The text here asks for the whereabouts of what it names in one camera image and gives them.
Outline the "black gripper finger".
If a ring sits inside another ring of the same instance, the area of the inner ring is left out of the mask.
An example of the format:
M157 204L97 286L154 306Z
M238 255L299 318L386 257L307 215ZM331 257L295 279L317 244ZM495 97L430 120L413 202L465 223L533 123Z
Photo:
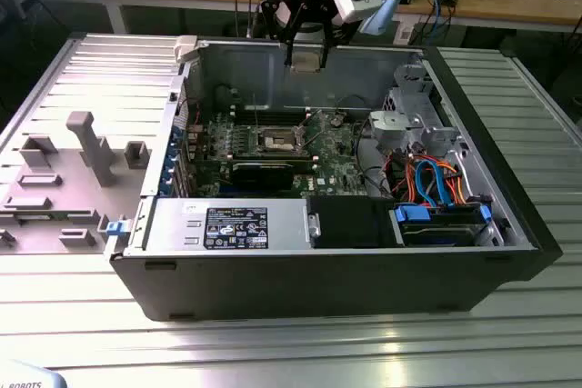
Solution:
M261 0L268 36L286 46L285 66L292 64L296 34L303 24L303 0Z
M334 0L302 0L302 18L304 33L322 33L320 69L326 66L330 50L339 45L348 45L359 27L358 21L343 22Z

